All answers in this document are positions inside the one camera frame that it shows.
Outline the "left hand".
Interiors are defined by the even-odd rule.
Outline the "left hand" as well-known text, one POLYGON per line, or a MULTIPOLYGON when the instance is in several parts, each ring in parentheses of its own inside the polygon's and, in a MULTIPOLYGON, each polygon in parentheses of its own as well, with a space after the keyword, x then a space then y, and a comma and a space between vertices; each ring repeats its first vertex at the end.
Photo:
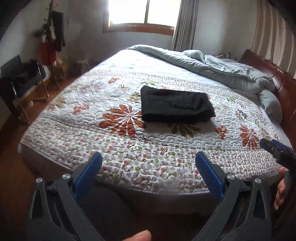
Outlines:
POLYGON ((141 231, 132 237, 126 238, 123 241, 151 241, 152 234, 149 230, 141 231))

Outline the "right hand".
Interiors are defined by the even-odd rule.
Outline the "right hand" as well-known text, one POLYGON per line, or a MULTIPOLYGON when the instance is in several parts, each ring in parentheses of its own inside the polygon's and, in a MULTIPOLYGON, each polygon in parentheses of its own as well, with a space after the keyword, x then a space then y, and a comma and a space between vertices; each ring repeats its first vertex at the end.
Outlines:
POLYGON ((285 167, 280 167, 279 169, 279 174, 282 176, 282 180, 278 184, 277 187, 277 193, 275 197, 275 201, 273 204, 274 210, 278 210, 280 206, 284 203, 285 200, 285 190, 286 190, 286 185, 285 185, 285 173, 286 173, 287 168, 285 167))

